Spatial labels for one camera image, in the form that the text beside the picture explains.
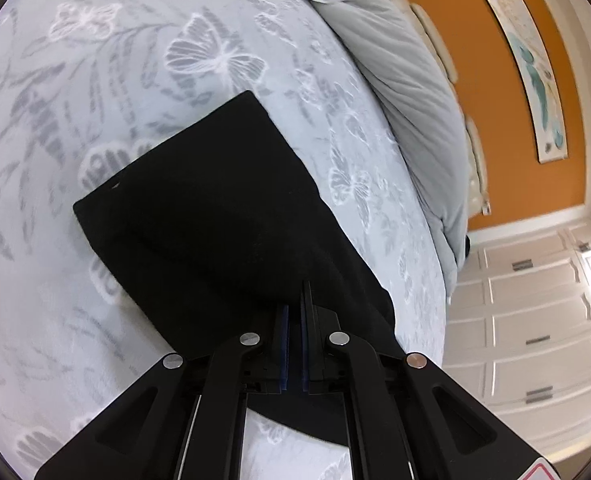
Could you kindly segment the black pants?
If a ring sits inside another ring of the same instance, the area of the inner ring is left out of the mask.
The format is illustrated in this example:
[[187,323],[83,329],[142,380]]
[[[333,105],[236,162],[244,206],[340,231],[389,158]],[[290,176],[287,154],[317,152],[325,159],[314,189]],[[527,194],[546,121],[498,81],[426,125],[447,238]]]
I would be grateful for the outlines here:
[[204,374],[304,290],[343,330],[399,354],[389,293],[299,156],[243,92],[75,203],[94,252],[165,341]]

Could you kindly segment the white wardrobe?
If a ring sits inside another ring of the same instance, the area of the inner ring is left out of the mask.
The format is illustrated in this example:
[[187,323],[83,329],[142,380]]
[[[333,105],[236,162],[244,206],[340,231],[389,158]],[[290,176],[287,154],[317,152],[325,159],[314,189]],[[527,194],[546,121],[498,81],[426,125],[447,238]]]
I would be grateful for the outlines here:
[[443,367],[551,462],[591,448],[591,219],[473,246]]

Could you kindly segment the grey duvet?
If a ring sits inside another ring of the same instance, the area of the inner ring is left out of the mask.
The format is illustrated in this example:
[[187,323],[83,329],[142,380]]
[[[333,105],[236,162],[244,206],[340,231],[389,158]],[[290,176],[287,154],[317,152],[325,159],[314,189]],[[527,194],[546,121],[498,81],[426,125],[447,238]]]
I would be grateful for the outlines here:
[[445,286],[466,259],[469,160],[455,94],[391,0],[309,0],[378,98],[416,188]]

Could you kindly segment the butterfly patterned bed sheet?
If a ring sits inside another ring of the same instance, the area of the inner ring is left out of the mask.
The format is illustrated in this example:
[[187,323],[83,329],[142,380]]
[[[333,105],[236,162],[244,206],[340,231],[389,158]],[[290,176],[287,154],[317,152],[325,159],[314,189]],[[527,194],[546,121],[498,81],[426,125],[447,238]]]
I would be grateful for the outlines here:
[[395,308],[444,356],[439,258],[382,108],[306,0],[9,0],[0,10],[0,452],[30,479],[167,350],[76,200],[253,91]]

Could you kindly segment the framed wall painting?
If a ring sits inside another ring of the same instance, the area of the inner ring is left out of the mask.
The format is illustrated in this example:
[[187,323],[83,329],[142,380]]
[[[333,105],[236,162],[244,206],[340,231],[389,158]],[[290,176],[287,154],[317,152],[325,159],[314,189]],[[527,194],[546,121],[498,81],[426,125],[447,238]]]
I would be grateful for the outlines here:
[[524,0],[486,0],[522,79],[540,164],[568,157],[565,118],[553,66]]

